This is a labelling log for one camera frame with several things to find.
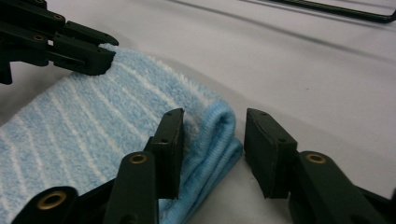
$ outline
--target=folded towel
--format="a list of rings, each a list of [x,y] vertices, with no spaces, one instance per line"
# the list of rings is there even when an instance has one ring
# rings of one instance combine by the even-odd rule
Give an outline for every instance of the folded towel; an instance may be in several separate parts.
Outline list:
[[[185,110],[178,200],[160,200],[160,222],[183,223],[242,153],[233,111],[213,91],[139,52],[116,51],[105,75],[72,74],[0,128],[0,223],[37,193],[71,186],[81,195],[114,178],[143,150],[163,113]]]

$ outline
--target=blue towel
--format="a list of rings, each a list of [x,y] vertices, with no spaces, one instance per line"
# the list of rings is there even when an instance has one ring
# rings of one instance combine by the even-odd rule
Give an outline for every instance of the blue towel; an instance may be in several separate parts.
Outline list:
[[[71,186],[81,195],[114,178],[120,160],[143,150],[163,113],[185,110],[178,200],[160,200],[162,224],[184,223],[242,153],[231,108],[213,91],[128,49],[105,75],[72,74],[0,128],[0,223],[37,193]]]

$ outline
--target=striped towel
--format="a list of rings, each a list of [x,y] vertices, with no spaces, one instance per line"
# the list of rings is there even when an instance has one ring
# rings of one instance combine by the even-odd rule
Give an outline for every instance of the striped towel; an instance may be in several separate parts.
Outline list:
[[[116,51],[105,75],[72,74],[0,128],[0,223],[37,193],[71,186],[81,195],[114,178],[143,150],[163,113],[185,110],[179,200],[160,201],[161,223],[183,223],[242,153],[233,111],[213,91],[136,51]]]

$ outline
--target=white table surface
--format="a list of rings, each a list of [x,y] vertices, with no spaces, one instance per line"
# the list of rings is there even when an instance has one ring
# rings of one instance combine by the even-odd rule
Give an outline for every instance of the white table surface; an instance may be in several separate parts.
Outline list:
[[[394,0],[322,0],[391,14]],[[221,94],[243,142],[246,110],[270,113],[299,150],[332,157],[356,185],[396,187],[396,22],[388,25],[245,0],[50,0],[49,10],[115,36]],[[0,125],[70,72],[13,63],[0,86]],[[291,223],[264,200],[245,159],[189,221]]]

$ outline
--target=microfiber cloth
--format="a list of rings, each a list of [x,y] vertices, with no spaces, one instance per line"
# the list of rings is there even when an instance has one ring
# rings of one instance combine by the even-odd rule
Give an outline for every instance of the microfiber cloth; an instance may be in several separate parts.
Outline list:
[[[104,75],[64,77],[0,127],[0,223],[44,189],[81,195],[114,178],[175,108],[185,110],[180,192],[160,200],[160,223],[186,222],[241,157],[234,113],[213,91],[140,52],[102,47],[116,52]]]

